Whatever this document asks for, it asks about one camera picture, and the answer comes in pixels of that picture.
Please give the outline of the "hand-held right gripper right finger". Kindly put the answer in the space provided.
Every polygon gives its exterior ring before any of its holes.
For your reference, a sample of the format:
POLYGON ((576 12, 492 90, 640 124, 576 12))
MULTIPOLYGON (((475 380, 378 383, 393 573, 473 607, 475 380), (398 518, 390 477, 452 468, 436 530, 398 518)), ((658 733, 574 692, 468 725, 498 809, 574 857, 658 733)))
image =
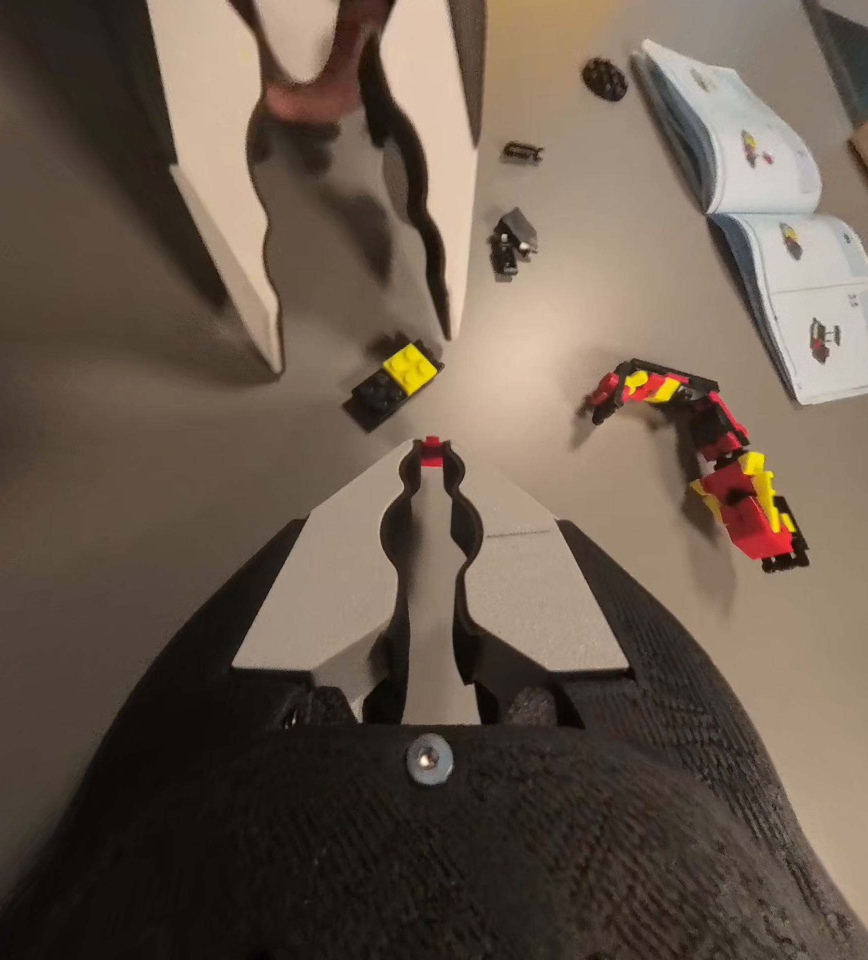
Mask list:
POLYGON ((487 461, 442 445, 450 532, 464 554, 454 657, 467 685, 546 685, 630 664, 558 518, 487 461))

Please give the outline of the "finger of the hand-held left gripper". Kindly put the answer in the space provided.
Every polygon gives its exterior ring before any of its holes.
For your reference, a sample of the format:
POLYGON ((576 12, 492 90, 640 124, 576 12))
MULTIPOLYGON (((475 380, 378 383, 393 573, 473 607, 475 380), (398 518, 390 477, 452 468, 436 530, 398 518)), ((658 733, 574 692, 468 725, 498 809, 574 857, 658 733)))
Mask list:
POLYGON ((395 193, 424 250, 444 338, 460 336, 479 153, 479 2, 396 1, 363 54, 374 145, 403 167, 395 193))
POLYGON ((265 259, 270 219, 248 160, 261 99, 255 32, 231 2, 146 5, 176 154, 171 175, 251 342, 280 376, 280 303, 265 259))

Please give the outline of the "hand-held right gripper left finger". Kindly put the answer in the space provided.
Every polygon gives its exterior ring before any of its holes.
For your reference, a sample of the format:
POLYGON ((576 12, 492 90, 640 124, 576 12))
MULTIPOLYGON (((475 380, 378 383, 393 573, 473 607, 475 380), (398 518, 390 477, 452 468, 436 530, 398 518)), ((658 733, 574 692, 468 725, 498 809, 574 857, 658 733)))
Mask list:
POLYGON ((232 668, 335 688, 368 723, 400 723, 411 643, 404 539, 419 482, 420 441, 408 440, 314 508, 232 668))

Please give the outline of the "black brick block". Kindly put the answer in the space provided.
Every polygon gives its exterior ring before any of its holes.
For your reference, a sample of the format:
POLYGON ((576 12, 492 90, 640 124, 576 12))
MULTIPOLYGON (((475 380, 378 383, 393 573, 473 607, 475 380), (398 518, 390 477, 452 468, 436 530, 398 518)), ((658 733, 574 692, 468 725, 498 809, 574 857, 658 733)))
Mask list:
POLYGON ((444 363, 437 349, 430 347, 423 339, 409 338, 402 331, 376 337, 368 345, 368 358, 374 362, 374 369, 352 388, 343 404, 344 412, 366 435, 372 434, 386 424, 414 397, 426 390, 444 370, 444 363), (428 359, 440 368, 440 371, 429 384, 412 396, 407 396, 384 371, 383 362, 411 342, 415 343, 428 359))

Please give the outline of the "red yellow black brick model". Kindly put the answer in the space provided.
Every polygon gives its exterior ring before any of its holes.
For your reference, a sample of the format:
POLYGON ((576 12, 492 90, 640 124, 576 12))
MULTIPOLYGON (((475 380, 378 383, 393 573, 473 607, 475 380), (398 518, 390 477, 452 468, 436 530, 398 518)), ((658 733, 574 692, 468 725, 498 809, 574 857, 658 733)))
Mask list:
POLYGON ((766 573, 810 566, 800 524, 718 382, 633 358, 604 375, 584 408, 600 426, 631 403, 660 407, 686 429, 701 471, 690 487, 743 554, 766 573))

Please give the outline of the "yellow brick plate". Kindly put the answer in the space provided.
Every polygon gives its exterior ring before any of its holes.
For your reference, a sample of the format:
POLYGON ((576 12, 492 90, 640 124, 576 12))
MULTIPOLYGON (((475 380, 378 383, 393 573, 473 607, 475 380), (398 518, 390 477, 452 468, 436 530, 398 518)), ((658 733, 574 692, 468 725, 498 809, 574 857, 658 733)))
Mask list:
POLYGON ((408 397, 429 384, 440 371, 436 364, 411 344, 394 354, 385 363, 385 368, 408 397))

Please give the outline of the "person's left hand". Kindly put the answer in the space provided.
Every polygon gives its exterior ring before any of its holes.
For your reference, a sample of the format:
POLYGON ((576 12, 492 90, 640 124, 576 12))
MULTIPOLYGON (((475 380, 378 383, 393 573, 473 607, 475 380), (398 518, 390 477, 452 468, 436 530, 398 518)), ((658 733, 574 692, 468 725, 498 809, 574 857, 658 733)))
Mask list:
POLYGON ((338 122, 361 104, 360 64, 388 1, 232 1, 258 46, 263 99, 291 124, 338 122))

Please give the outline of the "black round studded disc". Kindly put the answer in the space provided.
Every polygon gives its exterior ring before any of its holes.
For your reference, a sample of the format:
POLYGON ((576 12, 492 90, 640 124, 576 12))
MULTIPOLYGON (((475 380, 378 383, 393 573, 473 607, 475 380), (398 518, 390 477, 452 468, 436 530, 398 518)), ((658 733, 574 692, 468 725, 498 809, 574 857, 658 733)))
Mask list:
POLYGON ((608 58, 596 56, 586 61, 581 77, 585 87, 606 102, 618 103, 628 93, 626 73, 608 58))

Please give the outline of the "open instruction booklet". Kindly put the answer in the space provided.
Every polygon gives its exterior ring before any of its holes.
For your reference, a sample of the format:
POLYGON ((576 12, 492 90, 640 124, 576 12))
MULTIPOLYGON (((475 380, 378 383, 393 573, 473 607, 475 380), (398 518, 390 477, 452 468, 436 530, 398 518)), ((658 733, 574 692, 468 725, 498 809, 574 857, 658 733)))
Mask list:
POLYGON ((805 406, 868 394, 868 253, 819 213, 804 140, 733 69, 649 39, 633 61, 789 395, 805 406))

